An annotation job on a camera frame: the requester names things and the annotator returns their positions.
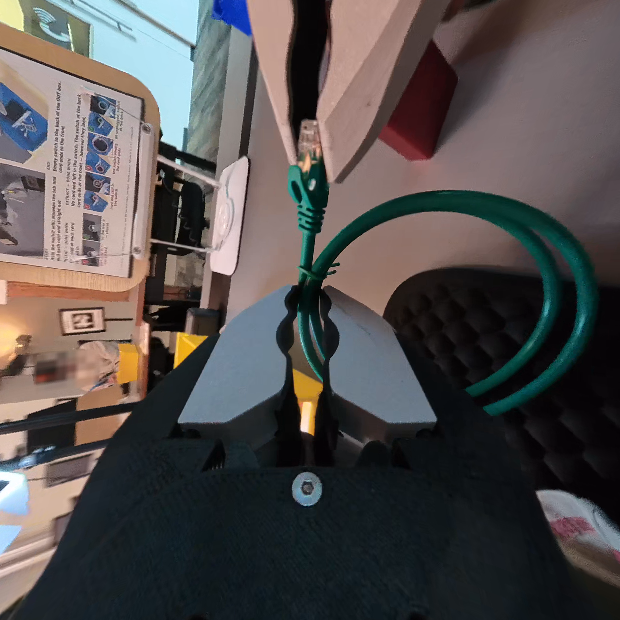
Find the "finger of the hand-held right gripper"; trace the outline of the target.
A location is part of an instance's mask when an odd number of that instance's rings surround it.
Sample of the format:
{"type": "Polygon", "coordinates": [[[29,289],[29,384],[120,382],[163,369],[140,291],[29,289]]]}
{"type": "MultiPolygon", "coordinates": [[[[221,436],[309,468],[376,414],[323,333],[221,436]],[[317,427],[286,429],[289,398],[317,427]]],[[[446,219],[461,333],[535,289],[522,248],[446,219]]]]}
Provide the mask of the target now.
{"type": "Polygon", "coordinates": [[[293,1],[247,1],[252,38],[276,125],[290,165],[297,163],[297,142],[291,120],[291,51],[295,7],[293,1]]]}
{"type": "Polygon", "coordinates": [[[317,103],[329,183],[342,183],[396,108],[450,1],[333,1],[317,103]]]}

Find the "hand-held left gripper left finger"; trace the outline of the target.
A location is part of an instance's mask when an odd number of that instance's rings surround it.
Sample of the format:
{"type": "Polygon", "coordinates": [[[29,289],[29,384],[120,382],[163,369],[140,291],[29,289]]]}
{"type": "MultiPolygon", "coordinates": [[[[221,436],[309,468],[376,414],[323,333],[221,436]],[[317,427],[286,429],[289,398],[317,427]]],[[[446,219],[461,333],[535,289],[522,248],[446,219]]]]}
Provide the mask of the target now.
{"type": "Polygon", "coordinates": [[[182,430],[247,444],[276,466],[304,463],[290,357],[299,293],[283,286],[225,326],[178,419],[182,430]]]}

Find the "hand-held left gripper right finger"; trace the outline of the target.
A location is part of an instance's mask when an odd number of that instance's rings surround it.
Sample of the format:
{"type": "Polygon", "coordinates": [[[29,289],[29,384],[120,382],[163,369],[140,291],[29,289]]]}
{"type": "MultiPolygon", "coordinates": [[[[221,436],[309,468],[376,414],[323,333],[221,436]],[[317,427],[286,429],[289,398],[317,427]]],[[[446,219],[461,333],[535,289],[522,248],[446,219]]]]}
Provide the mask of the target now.
{"type": "Polygon", "coordinates": [[[333,286],[319,297],[323,390],[316,413],[316,464],[331,466],[369,442],[391,445],[431,431],[437,416],[382,316],[333,286]]]}

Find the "blue plastic bin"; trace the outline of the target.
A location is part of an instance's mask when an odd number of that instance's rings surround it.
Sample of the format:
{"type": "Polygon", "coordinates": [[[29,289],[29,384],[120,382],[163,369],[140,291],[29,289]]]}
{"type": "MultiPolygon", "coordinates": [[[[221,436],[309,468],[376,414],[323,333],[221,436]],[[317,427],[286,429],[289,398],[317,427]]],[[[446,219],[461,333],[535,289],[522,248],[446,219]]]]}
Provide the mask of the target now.
{"type": "Polygon", "coordinates": [[[212,17],[252,37],[247,1],[213,1],[212,17]]]}

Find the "yellow plastic bin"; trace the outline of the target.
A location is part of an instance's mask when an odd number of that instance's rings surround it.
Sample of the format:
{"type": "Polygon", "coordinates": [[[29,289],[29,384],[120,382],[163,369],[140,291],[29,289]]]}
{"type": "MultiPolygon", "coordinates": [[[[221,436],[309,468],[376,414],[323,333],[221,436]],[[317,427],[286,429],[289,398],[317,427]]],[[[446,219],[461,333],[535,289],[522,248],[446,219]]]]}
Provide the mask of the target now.
{"type": "MultiPolygon", "coordinates": [[[[177,332],[173,368],[177,368],[207,338],[206,336],[177,332]]],[[[293,369],[293,385],[301,413],[300,429],[302,432],[314,435],[315,416],[322,392],[322,383],[293,369]]]]}
{"type": "Polygon", "coordinates": [[[141,354],[135,344],[120,342],[119,363],[116,372],[117,383],[123,385],[132,383],[139,378],[141,354]]]}

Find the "red ethernet splitter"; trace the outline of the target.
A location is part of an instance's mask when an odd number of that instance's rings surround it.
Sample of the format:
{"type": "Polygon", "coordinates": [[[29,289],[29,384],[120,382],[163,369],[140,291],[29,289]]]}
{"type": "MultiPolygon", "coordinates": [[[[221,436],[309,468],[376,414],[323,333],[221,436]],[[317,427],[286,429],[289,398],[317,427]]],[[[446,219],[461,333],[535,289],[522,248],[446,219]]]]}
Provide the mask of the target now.
{"type": "Polygon", "coordinates": [[[379,139],[408,161],[431,159],[457,84],[453,66],[431,40],[379,139]]]}

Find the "dark grey power adapter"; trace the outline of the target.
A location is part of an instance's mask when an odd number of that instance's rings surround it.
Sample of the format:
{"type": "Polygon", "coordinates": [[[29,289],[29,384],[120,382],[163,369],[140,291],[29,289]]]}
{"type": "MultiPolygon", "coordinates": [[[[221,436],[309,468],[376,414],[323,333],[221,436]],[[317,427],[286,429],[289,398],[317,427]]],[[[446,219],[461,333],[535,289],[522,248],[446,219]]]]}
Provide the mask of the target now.
{"type": "Polygon", "coordinates": [[[191,336],[214,336],[220,333],[221,313],[217,309],[190,307],[183,332],[191,336]]]}

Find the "black wrist rest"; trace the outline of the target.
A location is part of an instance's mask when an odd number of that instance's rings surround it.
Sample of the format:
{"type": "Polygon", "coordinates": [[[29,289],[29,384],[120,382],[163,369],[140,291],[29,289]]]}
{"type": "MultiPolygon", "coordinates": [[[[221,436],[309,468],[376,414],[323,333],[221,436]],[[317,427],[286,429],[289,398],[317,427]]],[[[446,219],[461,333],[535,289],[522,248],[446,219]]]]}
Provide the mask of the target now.
{"type": "MultiPolygon", "coordinates": [[[[414,275],[392,293],[384,319],[453,385],[503,367],[531,336],[542,308],[539,278],[446,268],[414,275]]],[[[546,392],[504,414],[507,442],[538,489],[619,503],[619,288],[599,287],[593,335],[546,392]]]]}

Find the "framed black-white tag poster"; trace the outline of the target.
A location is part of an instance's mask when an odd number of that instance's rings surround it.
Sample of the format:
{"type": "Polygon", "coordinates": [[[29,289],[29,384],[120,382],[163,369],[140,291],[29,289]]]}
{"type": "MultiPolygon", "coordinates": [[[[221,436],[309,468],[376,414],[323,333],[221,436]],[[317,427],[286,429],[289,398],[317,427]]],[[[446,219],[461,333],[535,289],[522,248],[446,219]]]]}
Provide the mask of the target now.
{"type": "Polygon", "coordinates": [[[106,330],[104,307],[60,309],[58,314],[62,336],[83,336],[106,330]]]}

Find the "black office chair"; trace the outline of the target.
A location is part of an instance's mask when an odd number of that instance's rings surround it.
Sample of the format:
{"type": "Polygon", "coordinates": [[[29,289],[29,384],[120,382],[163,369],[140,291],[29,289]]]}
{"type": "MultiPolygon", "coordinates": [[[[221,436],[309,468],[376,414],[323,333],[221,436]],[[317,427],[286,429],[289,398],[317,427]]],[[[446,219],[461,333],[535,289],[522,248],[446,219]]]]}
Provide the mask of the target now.
{"type": "Polygon", "coordinates": [[[179,229],[176,243],[202,248],[202,235],[208,222],[205,218],[205,195],[197,183],[182,183],[179,210],[179,229]]]}

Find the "person's beige sweater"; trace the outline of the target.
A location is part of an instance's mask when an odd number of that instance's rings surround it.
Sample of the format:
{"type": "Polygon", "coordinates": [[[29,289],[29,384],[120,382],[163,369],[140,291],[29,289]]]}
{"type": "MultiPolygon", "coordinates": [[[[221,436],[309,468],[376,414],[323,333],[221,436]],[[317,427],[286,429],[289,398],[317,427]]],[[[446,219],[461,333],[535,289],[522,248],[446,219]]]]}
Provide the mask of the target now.
{"type": "Polygon", "coordinates": [[[568,561],[619,588],[619,527],[596,504],[569,492],[536,492],[547,522],[568,561]]]}

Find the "light panel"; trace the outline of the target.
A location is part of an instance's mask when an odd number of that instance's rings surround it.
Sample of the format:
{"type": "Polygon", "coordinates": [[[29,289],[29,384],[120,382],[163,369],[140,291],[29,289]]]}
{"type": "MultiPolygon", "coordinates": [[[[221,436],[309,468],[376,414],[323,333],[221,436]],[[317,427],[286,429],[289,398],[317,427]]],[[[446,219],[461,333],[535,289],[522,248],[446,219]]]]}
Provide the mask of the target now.
{"type": "Polygon", "coordinates": [[[25,474],[1,471],[1,554],[17,539],[29,512],[29,489],[25,474]]]}

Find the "instruction board with wooden frame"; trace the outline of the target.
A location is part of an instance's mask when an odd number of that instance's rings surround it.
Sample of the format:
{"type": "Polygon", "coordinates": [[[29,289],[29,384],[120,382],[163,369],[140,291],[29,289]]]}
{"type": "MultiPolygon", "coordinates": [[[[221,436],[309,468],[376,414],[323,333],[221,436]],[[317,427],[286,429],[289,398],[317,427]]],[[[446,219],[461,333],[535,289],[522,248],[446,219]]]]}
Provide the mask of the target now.
{"type": "Polygon", "coordinates": [[[1,24],[1,279],[146,278],[158,105],[135,77],[1,24]]]}

